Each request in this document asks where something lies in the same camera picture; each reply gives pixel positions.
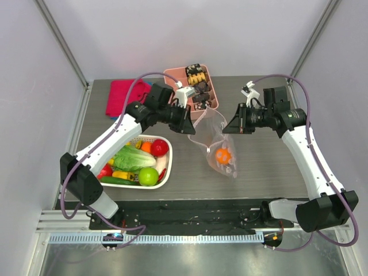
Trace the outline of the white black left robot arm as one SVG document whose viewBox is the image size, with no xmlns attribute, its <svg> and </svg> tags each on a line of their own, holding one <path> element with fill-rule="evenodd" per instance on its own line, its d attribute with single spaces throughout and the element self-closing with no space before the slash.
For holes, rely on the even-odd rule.
<svg viewBox="0 0 368 276">
<path fill-rule="evenodd" d="M 195 93 L 190 86 L 173 90 L 165 84 L 153 84 L 144 102 L 128 104 L 116 122 L 89 146 L 60 158 L 62 192 L 69 191 L 81 204 L 99 213 L 109 229 L 117 229 L 122 224 L 122 214 L 104 192 L 98 173 L 127 142 L 158 122 L 167 124 L 176 133 L 193 135 L 187 101 Z"/>
</svg>

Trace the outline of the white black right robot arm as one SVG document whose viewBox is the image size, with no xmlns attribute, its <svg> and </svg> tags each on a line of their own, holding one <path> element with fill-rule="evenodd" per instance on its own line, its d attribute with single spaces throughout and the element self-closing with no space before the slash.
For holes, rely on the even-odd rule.
<svg viewBox="0 0 368 276">
<path fill-rule="evenodd" d="M 346 191 L 336 179 L 319 150 L 313 131 L 306 123 L 302 109 L 292 109 L 285 87 L 264 89 L 264 103 L 259 93 L 248 82 L 241 93 L 245 103 L 237 106 L 236 113 L 224 128 L 227 134 L 251 134 L 256 128 L 271 128 L 291 152 L 306 184 L 308 201 L 272 200 L 263 204 L 260 221 L 273 227 L 280 220 L 297 223 L 305 232 L 314 232 L 343 225 L 350 218 L 342 203 L 350 209 L 358 203 L 354 191 Z"/>
</svg>

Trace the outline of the green toy lettuce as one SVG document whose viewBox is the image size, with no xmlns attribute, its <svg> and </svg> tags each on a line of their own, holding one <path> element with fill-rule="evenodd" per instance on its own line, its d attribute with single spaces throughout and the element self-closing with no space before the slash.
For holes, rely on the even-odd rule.
<svg viewBox="0 0 368 276">
<path fill-rule="evenodd" d="M 142 168 L 154 167 L 156 159 L 149 153 L 131 145 L 125 145 L 113 156 L 113 167 L 121 171 L 139 171 Z"/>
</svg>

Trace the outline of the clear zip top bag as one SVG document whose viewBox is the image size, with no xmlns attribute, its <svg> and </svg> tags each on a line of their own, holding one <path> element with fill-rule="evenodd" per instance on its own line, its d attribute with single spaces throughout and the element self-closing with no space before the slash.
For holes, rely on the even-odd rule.
<svg viewBox="0 0 368 276">
<path fill-rule="evenodd" d="M 236 150 L 232 136 L 223 134 L 225 126 L 227 126 L 225 117 L 217 110 L 208 107 L 193 123 L 195 135 L 187 137 L 200 149 L 212 169 L 235 179 L 237 177 Z M 228 148 L 232 154 L 230 164 L 223 165 L 216 161 L 215 154 L 219 148 Z"/>
</svg>

